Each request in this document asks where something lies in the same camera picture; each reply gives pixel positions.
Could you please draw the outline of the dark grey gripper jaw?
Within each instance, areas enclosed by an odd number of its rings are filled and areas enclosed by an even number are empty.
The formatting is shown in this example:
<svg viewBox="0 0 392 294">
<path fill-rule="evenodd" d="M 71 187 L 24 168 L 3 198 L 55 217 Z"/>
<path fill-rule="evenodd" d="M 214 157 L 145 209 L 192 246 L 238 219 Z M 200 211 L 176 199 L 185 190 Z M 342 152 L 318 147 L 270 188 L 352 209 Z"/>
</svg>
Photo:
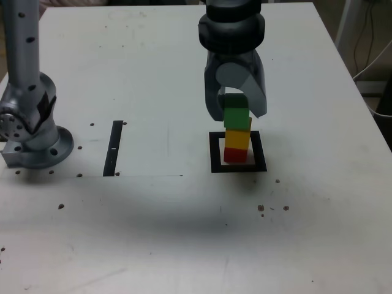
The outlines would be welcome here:
<svg viewBox="0 0 392 294">
<path fill-rule="evenodd" d="M 205 104 L 209 115 L 215 121 L 224 120 L 224 110 L 220 96 L 221 84 L 216 79 L 216 72 L 221 62 L 217 58 L 208 58 L 204 72 Z"/>
</svg>

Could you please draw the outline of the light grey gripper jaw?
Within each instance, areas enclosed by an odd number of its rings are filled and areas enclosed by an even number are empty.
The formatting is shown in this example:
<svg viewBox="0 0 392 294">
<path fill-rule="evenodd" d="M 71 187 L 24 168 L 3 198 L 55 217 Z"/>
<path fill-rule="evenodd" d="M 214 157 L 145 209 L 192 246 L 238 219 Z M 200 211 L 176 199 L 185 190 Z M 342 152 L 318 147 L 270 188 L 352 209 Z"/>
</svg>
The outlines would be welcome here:
<svg viewBox="0 0 392 294">
<path fill-rule="evenodd" d="M 265 74 L 260 59 L 256 59 L 250 67 L 235 62 L 224 63 L 216 71 L 216 80 L 221 86 L 242 91 L 255 117 L 267 114 Z"/>
</svg>

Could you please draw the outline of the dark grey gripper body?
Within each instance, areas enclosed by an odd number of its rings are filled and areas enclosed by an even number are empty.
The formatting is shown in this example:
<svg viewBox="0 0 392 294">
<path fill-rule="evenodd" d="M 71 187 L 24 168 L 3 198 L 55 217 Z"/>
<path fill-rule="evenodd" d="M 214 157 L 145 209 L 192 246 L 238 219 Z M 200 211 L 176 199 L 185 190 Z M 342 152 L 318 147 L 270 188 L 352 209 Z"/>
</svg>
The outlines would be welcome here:
<svg viewBox="0 0 392 294">
<path fill-rule="evenodd" d="M 261 59 L 256 50 L 251 50 L 239 55 L 224 55 L 222 53 L 208 52 L 206 67 L 216 62 L 222 64 L 225 62 L 234 62 L 249 68 L 252 73 L 259 73 L 261 71 Z"/>
</svg>

